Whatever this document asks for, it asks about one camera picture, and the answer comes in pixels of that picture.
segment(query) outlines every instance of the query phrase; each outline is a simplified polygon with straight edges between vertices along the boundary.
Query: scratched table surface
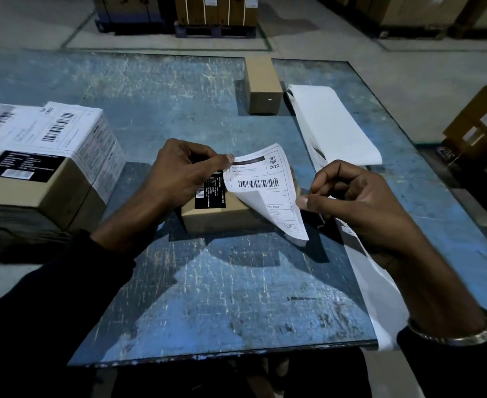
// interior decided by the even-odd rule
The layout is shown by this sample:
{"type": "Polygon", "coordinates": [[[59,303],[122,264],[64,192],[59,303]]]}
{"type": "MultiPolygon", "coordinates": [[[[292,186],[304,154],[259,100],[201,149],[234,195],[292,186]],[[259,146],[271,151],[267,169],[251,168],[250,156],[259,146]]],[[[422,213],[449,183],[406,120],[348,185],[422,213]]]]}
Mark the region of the scratched table surface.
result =
{"type": "MultiPolygon", "coordinates": [[[[338,93],[381,152],[375,169],[487,308],[487,240],[351,66],[274,63],[286,85],[338,93]]],[[[294,117],[286,106],[278,116],[248,115],[242,79],[239,58],[0,51],[0,102],[104,110],[129,161],[106,215],[170,137],[236,156],[280,143],[308,188],[314,172],[294,117]]],[[[171,215],[70,364],[375,345],[344,246],[307,228],[303,248],[274,229],[194,238],[171,215]]]]}

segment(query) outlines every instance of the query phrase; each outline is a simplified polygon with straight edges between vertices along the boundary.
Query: right hand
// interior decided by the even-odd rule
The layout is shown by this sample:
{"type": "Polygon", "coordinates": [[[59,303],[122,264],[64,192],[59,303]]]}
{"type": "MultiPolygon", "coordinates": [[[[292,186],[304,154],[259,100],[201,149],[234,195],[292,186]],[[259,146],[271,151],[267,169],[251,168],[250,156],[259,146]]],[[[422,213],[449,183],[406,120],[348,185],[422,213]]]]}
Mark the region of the right hand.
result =
{"type": "Polygon", "coordinates": [[[297,198],[297,206],[346,222],[384,269],[393,269],[419,248],[433,249],[377,173],[336,160],[316,174],[310,191],[297,198]]]}

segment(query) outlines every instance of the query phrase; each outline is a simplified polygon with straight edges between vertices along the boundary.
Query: hand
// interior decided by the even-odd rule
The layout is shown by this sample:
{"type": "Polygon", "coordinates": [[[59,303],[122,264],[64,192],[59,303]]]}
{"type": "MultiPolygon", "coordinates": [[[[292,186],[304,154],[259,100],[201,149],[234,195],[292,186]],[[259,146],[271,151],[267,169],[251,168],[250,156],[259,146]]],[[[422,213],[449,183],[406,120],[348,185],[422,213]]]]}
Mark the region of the hand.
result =
{"type": "Polygon", "coordinates": [[[412,319],[424,332],[461,337],[485,328],[478,303],[381,175],[333,161],[316,174],[311,192],[297,198],[297,206],[345,221],[393,277],[412,319]]]}
{"type": "Polygon", "coordinates": [[[310,190],[312,194],[297,199],[297,206],[346,222],[384,269],[392,271],[397,259],[419,248],[432,248],[377,173],[334,161],[316,174],[310,190]]]}
{"type": "Polygon", "coordinates": [[[214,172],[233,162],[234,156],[217,154],[206,145],[166,141],[142,186],[90,237],[107,250],[140,254],[174,208],[194,198],[214,172]]]}

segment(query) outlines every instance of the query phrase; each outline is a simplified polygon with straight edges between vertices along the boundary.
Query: fingernail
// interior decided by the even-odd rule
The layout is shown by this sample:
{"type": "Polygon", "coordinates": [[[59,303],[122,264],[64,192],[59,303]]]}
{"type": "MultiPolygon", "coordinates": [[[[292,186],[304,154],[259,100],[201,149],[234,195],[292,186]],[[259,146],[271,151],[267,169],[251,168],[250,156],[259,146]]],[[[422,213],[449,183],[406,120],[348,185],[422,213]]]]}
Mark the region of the fingernail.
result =
{"type": "Polygon", "coordinates": [[[297,206],[302,209],[302,210],[305,210],[307,205],[308,205],[308,197],[306,197],[305,195],[297,198],[295,200],[295,204],[297,204],[297,206]]]}

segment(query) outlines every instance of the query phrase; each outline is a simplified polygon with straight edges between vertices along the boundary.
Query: left hand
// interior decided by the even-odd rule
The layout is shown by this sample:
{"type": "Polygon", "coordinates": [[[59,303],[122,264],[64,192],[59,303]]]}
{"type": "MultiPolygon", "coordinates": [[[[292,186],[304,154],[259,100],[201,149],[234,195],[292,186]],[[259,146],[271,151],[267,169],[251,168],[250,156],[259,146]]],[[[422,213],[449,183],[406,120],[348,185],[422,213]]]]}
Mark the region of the left hand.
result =
{"type": "Polygon", "coordinates": [[[90,237],[107,250],[140,254],[174,208],[194,198],[214,172],[233,162],[234,156],[217,154],[209,146],[169,139],[141,187],[90,237]]]}

